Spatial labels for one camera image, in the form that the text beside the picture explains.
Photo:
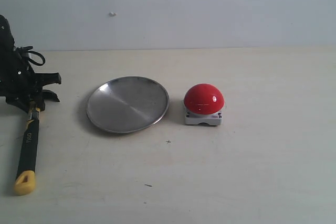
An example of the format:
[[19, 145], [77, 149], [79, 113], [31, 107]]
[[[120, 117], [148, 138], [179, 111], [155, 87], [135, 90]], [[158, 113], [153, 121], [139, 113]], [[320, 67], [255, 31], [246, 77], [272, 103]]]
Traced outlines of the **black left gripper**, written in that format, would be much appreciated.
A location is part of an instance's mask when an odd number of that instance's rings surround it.
[[29, 54], [43, 59], [44, 56], [32, 50], [32, 46], [13, 48], [1, 46], [1, 97], [6, 103], [28, 112], [30, 101], [40, 93], [40, 103], [45, 100], [60, 102], [58, 95], [42, 87], [61, 84], [61, 75], [56, 73], [35, 73], [32, 65], [42, 66], [29, 57]]

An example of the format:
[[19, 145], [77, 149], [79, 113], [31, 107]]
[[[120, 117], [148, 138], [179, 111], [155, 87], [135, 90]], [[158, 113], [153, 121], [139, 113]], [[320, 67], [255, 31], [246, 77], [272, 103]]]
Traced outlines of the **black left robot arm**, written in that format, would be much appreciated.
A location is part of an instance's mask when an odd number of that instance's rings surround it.
[[59, 102], [58, 96], [43, 87], [61, 84], [59, 73], [36, 73], [32, 65], [43, 66], [45, 57], [32, 46], [16, 47], [8, 20], [1, 16], [1, 97], [24, 112], [31, 105], [45, 110], [45, 100]]

